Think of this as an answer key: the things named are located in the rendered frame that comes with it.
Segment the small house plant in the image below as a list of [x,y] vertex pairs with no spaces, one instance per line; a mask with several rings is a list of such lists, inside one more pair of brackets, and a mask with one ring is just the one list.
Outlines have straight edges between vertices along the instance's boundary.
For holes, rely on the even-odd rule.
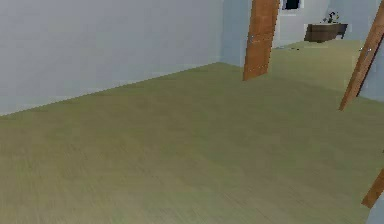
[[336,23],[336,22],[338,21],[338,19],[339,19],[339,15],[338,15],[338,13],[332,11],[332,12],[330,12],[330,13],[328,14],[328,16],[327,16],[326,18],[323,19],[323,21],[324,21],[325,23],[329,23],[329,24],[331,24],[331,23]]

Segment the brown wooden room door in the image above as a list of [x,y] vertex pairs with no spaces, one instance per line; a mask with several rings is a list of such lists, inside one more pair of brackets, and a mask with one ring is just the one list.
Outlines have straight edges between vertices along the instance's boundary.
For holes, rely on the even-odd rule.
[[[279,0],[252,0],[243,80],[266,74],[275,33]],[[252,43],[249,36],[254,35]]]
[[368,208],[372,208],[383,191],[384,191],[384,168],[378,174],[377,178],[375,179],[374,183],[370,187],[369,191],[363,198],[361,204]]
[[[342,111],[346,105],[356,98],[360,92],[363,82],[368,74],[370,66],[375,59],[376,52],[384,37],[384,0],[381,0],[375,19],[365,40],[363,51],[360,52],[355,69],[352,73],[344,96],[341,100],[339,110]],[[365,51],[371,48],[371,52],[365,55]]]

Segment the dark brown wooden cabinet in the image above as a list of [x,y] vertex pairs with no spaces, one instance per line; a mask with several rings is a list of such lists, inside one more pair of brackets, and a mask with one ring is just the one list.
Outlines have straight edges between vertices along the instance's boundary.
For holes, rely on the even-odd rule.
[[322,43],[335,39],[338,35],[344,38],[348,25],[342,23],[309,24],[304,37],[305,41]]

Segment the dark window with white frame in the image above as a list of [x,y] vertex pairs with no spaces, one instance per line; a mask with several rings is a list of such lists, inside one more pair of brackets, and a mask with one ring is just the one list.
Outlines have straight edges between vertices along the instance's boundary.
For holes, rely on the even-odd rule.
[[303,7],[304,0],[282,0],[283,10],[298,10]]

